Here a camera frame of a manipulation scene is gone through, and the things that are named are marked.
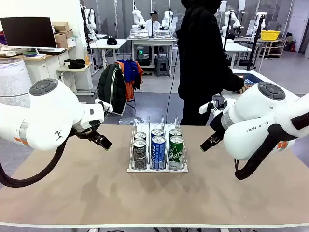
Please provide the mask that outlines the large white table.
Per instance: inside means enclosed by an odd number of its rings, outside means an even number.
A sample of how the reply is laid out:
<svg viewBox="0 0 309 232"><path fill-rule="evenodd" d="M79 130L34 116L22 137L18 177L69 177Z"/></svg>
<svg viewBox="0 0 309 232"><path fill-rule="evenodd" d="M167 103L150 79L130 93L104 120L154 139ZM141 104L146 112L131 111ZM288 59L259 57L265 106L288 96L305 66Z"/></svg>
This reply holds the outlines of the large white table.
<svg viewBox="0 0 309 232"><path fill-rule="evenodd" d="M282 89L288 90L289 92L301 97L308 93L308 90L302 87L302 84L297 82L297 79L293 77L288 77L286 74L280 72L270 72L270 73L259 73L255 70L245 70L245 69L233 69L234 74L245 74L249 73L256 76L258 79L265 82L275 83Z"/></svg>

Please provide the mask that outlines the black folded cloth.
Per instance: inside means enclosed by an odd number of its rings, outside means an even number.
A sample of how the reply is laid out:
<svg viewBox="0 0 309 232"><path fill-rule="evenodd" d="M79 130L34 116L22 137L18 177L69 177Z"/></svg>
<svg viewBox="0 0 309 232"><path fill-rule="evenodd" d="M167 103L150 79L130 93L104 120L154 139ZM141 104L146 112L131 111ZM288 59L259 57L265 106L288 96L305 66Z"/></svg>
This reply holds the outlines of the black folded cloth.
<svg viewBox="0 0 309 232"><path fill-rule="evenodd" d="M66 59L64 65L68 69L82 69L85 67L85 61L83 59Z"/></svg>

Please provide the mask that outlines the dark green striped jacket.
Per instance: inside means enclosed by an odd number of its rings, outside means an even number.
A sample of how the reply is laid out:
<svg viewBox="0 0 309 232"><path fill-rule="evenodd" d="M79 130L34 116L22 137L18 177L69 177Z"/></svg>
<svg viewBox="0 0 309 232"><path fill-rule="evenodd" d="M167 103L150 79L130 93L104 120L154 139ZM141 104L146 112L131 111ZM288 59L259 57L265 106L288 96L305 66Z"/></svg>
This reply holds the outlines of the dark green striped jacket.
<svg viewBox="0 0 309 232"><path fill-rule="evenodd" d="M108 65L100 75L98 98L113 107L113 113L122 116L126 107L126 85L118 63Z"/></svg>

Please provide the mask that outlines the black computer tower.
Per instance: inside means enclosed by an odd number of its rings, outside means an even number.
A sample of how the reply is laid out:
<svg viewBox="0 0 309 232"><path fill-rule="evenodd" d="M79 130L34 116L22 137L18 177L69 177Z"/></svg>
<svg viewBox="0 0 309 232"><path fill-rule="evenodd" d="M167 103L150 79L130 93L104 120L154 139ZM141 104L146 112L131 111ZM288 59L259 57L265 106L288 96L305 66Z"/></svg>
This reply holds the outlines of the black computer tower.
<svg viewBox="0 0 309 232"><path fill-rule="evenodd" d="M150 46L134 46L134 59L140 66L150 66L152 51Z"/></svg>

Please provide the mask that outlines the black computer monitor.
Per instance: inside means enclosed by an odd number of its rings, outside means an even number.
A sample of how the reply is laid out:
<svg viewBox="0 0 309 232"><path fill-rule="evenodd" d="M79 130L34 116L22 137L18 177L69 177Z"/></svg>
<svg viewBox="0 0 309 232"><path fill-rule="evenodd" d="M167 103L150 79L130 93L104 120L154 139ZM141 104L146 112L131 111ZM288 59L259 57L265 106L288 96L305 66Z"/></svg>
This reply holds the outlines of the black computer monitor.
<svg viewBox="0 0 309 232"><path fill-rule="evenodd" d="M5 17L0 18L7 46L35 49L29 57L41 58L46 54L40 49L57 49L50 18Z"/></svg>

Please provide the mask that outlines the dark blue tablet device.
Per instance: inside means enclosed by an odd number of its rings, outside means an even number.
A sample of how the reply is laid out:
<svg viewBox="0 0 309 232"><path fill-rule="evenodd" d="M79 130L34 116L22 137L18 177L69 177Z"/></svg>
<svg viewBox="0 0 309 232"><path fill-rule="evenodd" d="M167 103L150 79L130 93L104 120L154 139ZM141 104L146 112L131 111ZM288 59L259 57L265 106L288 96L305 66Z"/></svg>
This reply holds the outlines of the dark blue tablet device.
<svg viewBox="0 0 309 232"><path fill-rule="evenodd" d="M244 83L245 83L246 85L248 85L248 86L251 86L251 85L254 85L254 84L255 84L255 82L252 81L252 80L250 80L249 78L247 78L247 77L245 76L245 74L238 74L238 77L239 77L239 78L242 78L242 79L244 80Z"/></svg>

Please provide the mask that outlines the small wood-top side table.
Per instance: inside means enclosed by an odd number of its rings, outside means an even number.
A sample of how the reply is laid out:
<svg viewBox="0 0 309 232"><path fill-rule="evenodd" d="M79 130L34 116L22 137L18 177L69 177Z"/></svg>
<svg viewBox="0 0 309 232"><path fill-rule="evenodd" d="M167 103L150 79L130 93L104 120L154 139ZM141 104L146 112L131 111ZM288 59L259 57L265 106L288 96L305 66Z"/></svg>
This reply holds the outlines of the small wood-top side table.
<svg viewBox="0 0 309 232"><path fill-rule="evenodd" d="M56 72L58 78L68 86L74 94L81 96L94 96L95 89L92 82L91 66L92 63L89 63L82 68L69 69L63 65L59 67Z"/></svg>

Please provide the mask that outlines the clear plastic box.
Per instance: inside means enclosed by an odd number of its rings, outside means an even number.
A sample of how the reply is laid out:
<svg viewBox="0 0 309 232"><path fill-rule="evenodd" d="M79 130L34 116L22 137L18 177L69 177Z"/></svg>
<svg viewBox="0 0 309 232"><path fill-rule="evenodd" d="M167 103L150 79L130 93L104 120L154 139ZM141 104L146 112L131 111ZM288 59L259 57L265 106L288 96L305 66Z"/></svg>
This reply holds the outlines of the clear plastic box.
<svg viewBox="0 0 309 232"><path fill-rule="evenodd" d="M173 35L168 30L156 30L154 33L155 39L171 39L173 38Z"/></svg>
<svg viewBox="0 0 309 232"><path fill-rule="evenodd" d="M132 29L130 31L131 39L148 39L148 30L146 29Z"/></svg>

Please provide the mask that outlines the white cabinet desk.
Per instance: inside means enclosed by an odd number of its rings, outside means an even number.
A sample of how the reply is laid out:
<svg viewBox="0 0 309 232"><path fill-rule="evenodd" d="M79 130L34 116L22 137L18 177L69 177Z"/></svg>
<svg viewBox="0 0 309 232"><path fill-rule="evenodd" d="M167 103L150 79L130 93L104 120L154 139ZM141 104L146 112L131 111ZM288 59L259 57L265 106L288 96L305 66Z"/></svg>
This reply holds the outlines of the white cabinet desk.
<svg viewBox="0 0 309 232"><path fill-rule="evenodd" d="M27 58L22 55L21 58L25 62L31 83L34 84L45 78L53 78L62 81L74 93L77 93L73 74L65 74L64 71L60 70L65 68L64 60L69 59L69 50L70 48L67 48L65 52L59 55L46 55L41 58Z"/></svg>

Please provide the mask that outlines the white background desk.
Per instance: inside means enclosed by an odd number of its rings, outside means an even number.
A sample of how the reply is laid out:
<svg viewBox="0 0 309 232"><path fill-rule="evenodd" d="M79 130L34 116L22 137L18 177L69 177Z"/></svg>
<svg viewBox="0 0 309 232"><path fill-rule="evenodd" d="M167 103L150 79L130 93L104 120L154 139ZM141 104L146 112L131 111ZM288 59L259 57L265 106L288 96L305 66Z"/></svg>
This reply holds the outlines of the white background desk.
<svg viewBox="0 0 309 232"><path fill-rule="evenodd" d="M108 45L107 40L108 39L99 39L90 44L91 49L97 49L101 51L103 69L107 67L106 52L112 51L113 61L116 62L116 50L120 49L127 41L127 39L116 39L116 45Z"/></svg>

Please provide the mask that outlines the grey workstation table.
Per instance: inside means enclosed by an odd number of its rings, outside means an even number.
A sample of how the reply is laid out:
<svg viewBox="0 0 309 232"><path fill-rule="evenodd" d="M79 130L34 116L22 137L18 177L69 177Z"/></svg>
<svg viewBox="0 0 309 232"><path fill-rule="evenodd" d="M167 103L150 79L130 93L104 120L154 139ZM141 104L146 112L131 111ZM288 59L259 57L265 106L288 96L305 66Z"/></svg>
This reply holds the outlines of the grey workstation table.
<svg viewBox="0 0 309 232"><path fill-rule="evenodd" d="M127 40L131 41L131 54L132 60L135 61L136 59L136 46L150 46L151 47L151 63L150 65L141 65L142 68L155 68L154 59L155 53L154 48L158 47L166 47L169 51L169 75L172 76L172 58L173 58L173 46L176 44L176 38L169 38L169 39L156 39L156 38L131 38L130 36L127 37Z"/></svg>

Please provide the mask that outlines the black tripod pole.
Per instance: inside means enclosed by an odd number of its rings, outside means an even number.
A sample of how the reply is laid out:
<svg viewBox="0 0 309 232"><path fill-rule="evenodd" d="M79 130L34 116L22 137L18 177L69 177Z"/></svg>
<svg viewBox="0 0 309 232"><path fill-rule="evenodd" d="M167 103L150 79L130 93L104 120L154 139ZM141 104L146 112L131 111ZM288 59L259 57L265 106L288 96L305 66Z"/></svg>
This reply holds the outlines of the black tripod pole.
<svg viewBox="0 0 309 232"><path fill-rule="evenodd" d="M256 49L257 41L258 41L258 39L259 39L259 35L260 35L260 33L261 33L262 24L263 24L264 19L265 19L265 16L264 16L264 15L262 15L262 16L260 17L260 19L259 19L259 24L258 24L258 28L257 28L256 33L255 33L252 51L251 51L251 53L250 53L248 65L247 65L247 68L246 68L247 71L249 71L249 70L250 70L250 67L253 65L254 52L255 52L255 49Z"/></svg>

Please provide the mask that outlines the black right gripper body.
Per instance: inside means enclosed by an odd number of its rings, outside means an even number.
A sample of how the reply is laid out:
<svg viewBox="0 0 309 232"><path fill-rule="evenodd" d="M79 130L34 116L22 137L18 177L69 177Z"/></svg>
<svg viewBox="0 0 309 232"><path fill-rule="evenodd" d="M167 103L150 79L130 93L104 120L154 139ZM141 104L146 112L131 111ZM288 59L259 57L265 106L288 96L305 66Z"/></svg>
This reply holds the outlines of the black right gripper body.
<svg viewBox="0 0 309 232"><path fill-rule="evenodd" d="M219 137L223 137L226 131L221 122L222 116L223 116L223 113L218 114L217 116L214 117L214 119L210 123L211 128L215 131L215 133Z"/></svg>

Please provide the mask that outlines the person's right forearm black sleeve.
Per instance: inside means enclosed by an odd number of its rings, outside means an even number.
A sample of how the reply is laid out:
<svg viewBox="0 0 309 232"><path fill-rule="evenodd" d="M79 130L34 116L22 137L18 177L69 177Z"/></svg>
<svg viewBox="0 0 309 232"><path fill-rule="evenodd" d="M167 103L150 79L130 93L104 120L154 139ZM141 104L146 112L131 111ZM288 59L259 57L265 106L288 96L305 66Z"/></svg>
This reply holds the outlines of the person's right forearm black sleeve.
<svg viewBox="0 0 309 232"><path fill-rule="evenodd" d="M243 78L235 75L227 65L220 65L219 71L219 90L231 92L242 92L245 84Z"/></svg>

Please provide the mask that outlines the grey plastic stool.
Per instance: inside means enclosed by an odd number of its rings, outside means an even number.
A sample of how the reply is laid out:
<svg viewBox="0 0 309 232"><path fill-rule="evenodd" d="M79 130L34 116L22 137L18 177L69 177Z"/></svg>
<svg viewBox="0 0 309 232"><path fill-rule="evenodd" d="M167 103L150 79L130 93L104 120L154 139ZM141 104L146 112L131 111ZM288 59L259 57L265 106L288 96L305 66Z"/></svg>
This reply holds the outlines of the grey plastic stool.
<svg viewBox="0 0 309 232"><path fill-rule="evenodd" d="M169 60L167 58L156 58L154 63L156 76L169 76Z"/></svg>

